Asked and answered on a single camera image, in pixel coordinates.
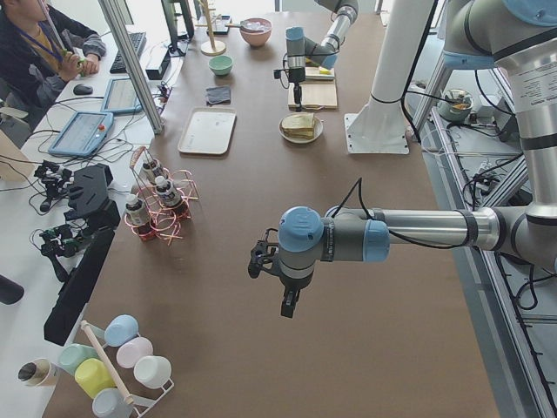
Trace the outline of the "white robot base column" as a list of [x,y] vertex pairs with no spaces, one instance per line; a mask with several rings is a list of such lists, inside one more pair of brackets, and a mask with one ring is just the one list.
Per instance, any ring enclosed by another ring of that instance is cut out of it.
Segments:
[[349,153],[409,153],[404,96],[436,8],[435,1],[393,3],[370,98],[358,113],[345,115]]

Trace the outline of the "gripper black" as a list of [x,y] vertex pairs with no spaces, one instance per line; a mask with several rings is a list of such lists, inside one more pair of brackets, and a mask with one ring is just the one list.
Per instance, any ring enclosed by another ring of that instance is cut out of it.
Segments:
[[295,268],[287,265],[286,252],[279,249],[278,242],[269,241],[270,233],[278,231],[271,227],[263,232],[262,238],[257,240],[251,250],[247,271],[252,279],[256,279],[261,272],[279,278],[285,288],[280,314],[292,318],[301,290],[311,283],[313,267]]
[[281,68],[273,71],[273,77],[280,81],[284,89],[288,89],[293,84],[293,101],[296,112],[302,110],[302,88],[301,84],[305,81],[305,68]]

